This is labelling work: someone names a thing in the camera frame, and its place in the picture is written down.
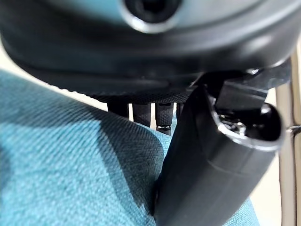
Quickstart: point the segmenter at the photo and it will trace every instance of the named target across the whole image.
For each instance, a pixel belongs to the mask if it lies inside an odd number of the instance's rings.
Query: fabric cushion
[[[171,138],[0,72],[0,224],[154,226]],[[247,200],[227,226],[257,226]]]

